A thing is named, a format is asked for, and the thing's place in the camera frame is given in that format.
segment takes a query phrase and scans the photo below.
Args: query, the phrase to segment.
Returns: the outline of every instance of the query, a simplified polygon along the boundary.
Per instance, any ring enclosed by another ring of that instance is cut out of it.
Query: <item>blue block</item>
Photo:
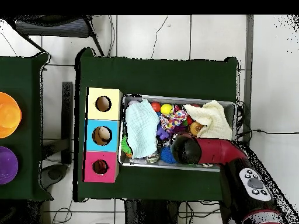
[[[118,123],[119,121],[108,120],[87,120],[87,139],[86,139],[86,151],[117,151],[117,137],[118,135]],[[112,132],[112,139],[107,145],[98,145],[92,139],[93,130],[96,127],[107,127]]]

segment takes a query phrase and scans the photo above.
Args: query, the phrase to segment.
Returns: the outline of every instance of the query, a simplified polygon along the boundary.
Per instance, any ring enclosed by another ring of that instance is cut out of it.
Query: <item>green mat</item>
[[[74,164],[75,198],[222,199],[217,172],[123,166],[114,184],[83,183],[85,89],[112,88],[123,93],[235,102],[236,58],[225,61],[99,58],[93,56],[90,48],[84,48],[77,55],[75,66],[75,95],[79,98],[79,103],[75,103],[79,107],[79,116],[75,118],[75,136],[79,136],[75,143],[75,153],[79,151],[79,162]]]
[[[40,72],[48,54],[32,58],[0,57],[0,92],[11,95],[22,111],[16,131],[0,139],[0,146],[12,150],[19,162],[16,177],[0,185],[2,199],[49,200],[50,194],[39,185],[41,158]]]

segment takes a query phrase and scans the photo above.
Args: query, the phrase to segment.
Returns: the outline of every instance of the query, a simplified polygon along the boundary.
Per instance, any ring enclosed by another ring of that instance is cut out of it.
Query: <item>blue toy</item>
[[[161,160],[168,164],[175,164],[176,160],[173,158],[173,155],[171,154],[171,147],[163,147],[161,149]]]

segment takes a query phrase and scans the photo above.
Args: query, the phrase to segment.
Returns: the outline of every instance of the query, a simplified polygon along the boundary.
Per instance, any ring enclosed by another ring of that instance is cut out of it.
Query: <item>gray tray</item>
[[[159,102],[162,104],[169,103],[169,104],[199,104],[203,105],[211,100],[198,100],[198,99],[185,99],[185,98],[175,98],[175,97],[163,97],[163,96],[149,96],[149,95],[136,95],[136,94],[125,94],[122,99],[122,112],[121,116],[124,116],[124,110],[126,106],[131,100],[138,100],[147,99],[149,102]],[[233,102],[228,101],[218,101],[224,108],[224,114],[227,119],[229,126],[232,129],[232,140],[235,139],[236,134],[236,120],[237,120],[237,106]],[[168,164],[163,162],[161,159],[156,163],[148,163],[145,159],[130,159],[128,158],[124,152],[121,151],[121,140],[123,138],[123,130],[124,130],[124,119],[121,118],[120,123],[120,140],[119,140],[119,162],[122,166],[138,166],[138,167],[157,167],[163,169],[183,169],[183,170],[202,170],[202,171],[211,171],[211,172],[219,172],[220,169],[217,165],[212,167],[207,167],[206,164],[192,164],[192,165],[185,165],[185,164]]]

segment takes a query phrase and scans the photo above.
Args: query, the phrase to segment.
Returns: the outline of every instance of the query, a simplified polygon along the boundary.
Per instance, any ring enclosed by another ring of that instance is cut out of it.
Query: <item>orange bowl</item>
[[[21,122],[22,112],[10,95],[0,92],[0,138],[13,134]]]

